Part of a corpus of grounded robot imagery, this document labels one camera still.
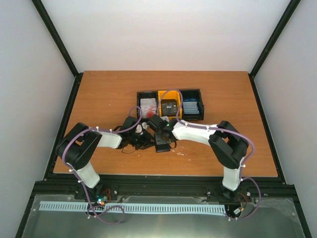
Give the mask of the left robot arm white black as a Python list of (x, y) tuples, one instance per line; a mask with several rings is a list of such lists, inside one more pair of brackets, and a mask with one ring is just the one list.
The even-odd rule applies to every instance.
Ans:
[(131, 145), (135, 150), (144, 150), (155, 145), (155, 138), (147, 131), (147, 124), (128, 116), (123, 125), (115, 129), (101, 130), (77, 123), (57, 144), (55, 154), (70, 169), (79, 183), (86, 186), (85, 193), (91, 199), (99, 199), (103, 187), (98, 184), (100, 176), (94, 170), (90, 160), (98, 147), (123, 149)]

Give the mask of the dark card stack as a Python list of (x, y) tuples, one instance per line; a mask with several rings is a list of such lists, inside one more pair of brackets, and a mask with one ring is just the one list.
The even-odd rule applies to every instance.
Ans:
[(161, 115), (174, 117), (176, 116), (178, 107), (175, 99), (163, 99), (161, 102)]

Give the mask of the black leather card holder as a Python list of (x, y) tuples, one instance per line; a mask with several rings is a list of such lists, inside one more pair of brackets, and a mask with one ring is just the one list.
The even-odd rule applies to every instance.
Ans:
[(155, 148), (157, 153), (169, 152), (171, 140), (167, 133), (155, 133)]

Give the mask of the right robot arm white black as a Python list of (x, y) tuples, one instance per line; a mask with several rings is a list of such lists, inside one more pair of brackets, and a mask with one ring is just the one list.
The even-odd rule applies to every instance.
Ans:
[(154, 132), (156, 152), (168, 152), (171, 143), (187, 140), (210, 146), (217, 160), (223, 166), (224, 188), (236, 191), (242, 181), (242, 167), (249, 142), (229, 122), (218, 125), (203, 125), (185, 120), (166, 121), (152, 116), (147, 125)]

